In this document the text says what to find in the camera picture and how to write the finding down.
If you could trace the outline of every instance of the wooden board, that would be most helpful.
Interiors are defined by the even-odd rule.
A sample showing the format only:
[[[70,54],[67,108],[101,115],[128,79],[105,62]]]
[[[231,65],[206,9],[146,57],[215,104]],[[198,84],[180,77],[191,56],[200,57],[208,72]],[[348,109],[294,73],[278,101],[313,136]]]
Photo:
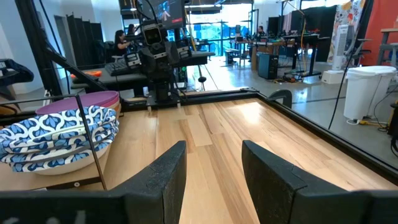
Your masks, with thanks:
[[[108,151],[99,159],[101,170],[104,172],[106,161],[108,160],[111,145]],[[51,187],[58,184],[66,184],[79,180],[98,177],[95,163],[85,168],[62,175],[39,175],[35,173],[13,172],[7,164],[0,164],[0,190],[34,190]]]
[[[104,178],[112,189],[186,140],[180,223],[259,223],[243,174],[244,139],[346,190],[398,189],[257,99],[125,113]]]
[[[381,32],[398,32],[398,28],[382,29]]]

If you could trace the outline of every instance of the person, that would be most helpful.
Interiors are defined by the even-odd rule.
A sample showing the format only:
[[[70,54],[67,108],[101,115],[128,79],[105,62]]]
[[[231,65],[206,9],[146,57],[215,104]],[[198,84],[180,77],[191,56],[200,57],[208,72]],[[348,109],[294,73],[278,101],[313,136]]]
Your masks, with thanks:
[[[264,28],[263,26],[259,26],[257,28],[257,34],[256,34],[256,40],[257,41],[261,41],[261,37],[266,35],[266,33],[264,32]]]
[[[113,55],[123,56],[127,53],[127,47],[130,46],[130,42],[126,42],[124,38],[126,35],[123,30],[118,30],[114,34],[114,53]]]
[[[136,32],[136,28],[134,27],[134,24],[130,24],[128,31],[127,31],[127,35],[134,35],[135,32]]]
[[[261,37],[264,36],[265,34],[266,34],[266,33],[264,32],[263,26],[259,26],[259,27],[257,28],[257,34],[254,34],[256,41],[260,42],[260,41],[261,41]],[[253,53],[253,47],[251,47],[251,48],[249,49],[249,57],[250,57],[249,62],[251,62],[251,55],[252,55],[252,53]]]

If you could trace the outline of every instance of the pedal bin lid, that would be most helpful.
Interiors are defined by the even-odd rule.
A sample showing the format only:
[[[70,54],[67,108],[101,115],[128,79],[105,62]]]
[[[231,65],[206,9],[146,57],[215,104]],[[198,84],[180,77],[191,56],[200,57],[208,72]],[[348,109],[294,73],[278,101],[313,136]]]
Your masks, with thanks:
[[[376,75],[391,76],[397,75],[397,69],[392,66],[367,66],[350,68],[347,72],[347,79],[372,78]]]

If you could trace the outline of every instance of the desk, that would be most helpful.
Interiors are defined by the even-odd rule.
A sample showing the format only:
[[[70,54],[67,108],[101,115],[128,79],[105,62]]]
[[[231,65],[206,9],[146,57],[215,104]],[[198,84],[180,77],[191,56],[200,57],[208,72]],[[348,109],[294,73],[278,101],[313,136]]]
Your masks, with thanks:
[[[398,28],[395,29],[382,29],[381,32],[383,33],[383,39],[381,40],[381,45],[379,49],[379,56],[377,57],[377,65],[381,65],[384,59],[384,53],[386,50],[392,50],[394,46],[387,44],[388,42],[388,37],[390,36],[390,33],[392,32],[398,32]]]
[[[179,67],[192,66],[192,65],[204,65],[207,63],[207,56],[213,56],[214,53],[209,52],[192,52],[192,57],[181,60],[178,64]],[[118,75],[112,77],[105,68],[92,69],[101,70],[102,76],[99,81],[109,90],[130,90],[134,89],[135,95],[143,95],[142,87],[148,85],[148,79],[146,75],[136,72],[130,75]],[[86,93],[92,92],[86,83],[72,84],[71,89],[84,88]]]
[[[211,44],[213,44],[213,43],[209,43],[209,42],[207,42],[207,43],[200,43],[200,42],[197,42],[195,45],[196,45],[196,47],[197,47],[197,51],[198,52],[201,52],[201,50],[199,50],[199,48],[201,48],[202,46],[207,46],[208,47],[208,49],[209,49],[209,53],[211,53],[210,52],[210,45]]]
[[[293,56],[293,64],[292,64],[292,69],[296,68],[296,61],[297,61],[297,51],[299,49],[299,44],[301,44],[301,36],[300,35],[291,35],[291,36],[285,36],[284,38],[287,39],[294,39],[294,47],[295,47],[295,54]],[[311,35],[305,35],[303,38],[303,44],[308,44],[312,45],[312,54],[311,54],[311,62],[310,62],[310,70],[307,73],[306,71],[291,71],[291,72],[285,72],[285,75],[298,75],[300,77],[311,77],[315,75],[321,75],[322,72],[314,72],[313,71],[313,66],[315,64],[315,57],[317,56],[317,45],[319,42],[328,40],[330,37],[319,37],[319,34],[311,34]]]
[[[257,68],[257,52],[279,55],[279,47],[293,47],[294,41],[278,41],[278,42],[253,42],[254,50],[251,55],[251,70]]]
[[[232,48],[232,44],[235,44],[233,49],[239,50],[239,66],[241,66],[241,61],[243,60],[243,64],[246,64],[246,59],[249,59],[247,57],[243,58],[242,55],[245,53],[245,45],[250,44],[252,41],[250,40],[242,40],[242,41],[235,41],[235,40],[230,40],[229,44]]]
[[[83,72],[100,70],[102,76],[99,77],[99,81],[109,90],[130,90],[134,89],[135,95],[143,95],[142,87],[147,86],[148,80],[146,75],[141,73],[132,73],[130,75],[118,75],[112,77],[111,74],[105,68],[97,68],[92,70],[83,70]],[[90,87],[86,83],[72,84],[70,87],[73,89],[84,88],[86,93],[92,92]]]

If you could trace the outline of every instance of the blue patterned bowl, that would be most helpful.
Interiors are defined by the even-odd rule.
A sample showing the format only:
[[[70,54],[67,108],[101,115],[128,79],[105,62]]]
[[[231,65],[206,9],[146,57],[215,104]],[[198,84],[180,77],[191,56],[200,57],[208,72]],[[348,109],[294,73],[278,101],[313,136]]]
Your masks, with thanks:
[[[103,124],[102,126],[96,128],[94,131],[91,132],[91,138],[94,141],[95,137],[101,134],[103,131],[107,131],[108,129],[112,128],[115,124],[119,126],[119,121],[114,120]],[[46,152],[53,149],[65,149],[68,146],[72,146],[77,144],[78,146],[85,146],[88,145],[89,142],[85,134],[74,136],[70,139],[59,139],[54,141],[47,141],[40,143],[38,145],[27,146],[27,147],[15,147],[15,148],[3,148],[0,149],[0,157],[5,154],[31,154],[35,152]]]
[[[94,138],[93,143],[97,146],[103,140],[107,139],[111,134],[117,133],[118,122],[112,124],[112,128],[99,132]],[[61,147],[52,150],[39,151],[34,153],[25,153],[25,154],[0,154],[0,161],[5,163],[10,162],[18,162],[18,163],[27,163],[27,162],[45,162],[51,161],[59,158],[63,158],[66,156],[70,156],[84,150],[90,148],[89,141],[80,141],[77,144],[72,144],[67,147]]]
[[[117,133],[108,136],[95,147],[98,158],[105,154]],[[10,163],[14,172],[35,172],[42,175],[59,175],[73,172],[94,162],[91,149],[47,162]]]
[[[90,106],[84,108],[90,131],[116,119],[115,110]],[[58,140],[69,140],[85,134],[79,109],[46,114],[23,120],[0,130],[0,150],[29,147],[43,150],[57,146]]]

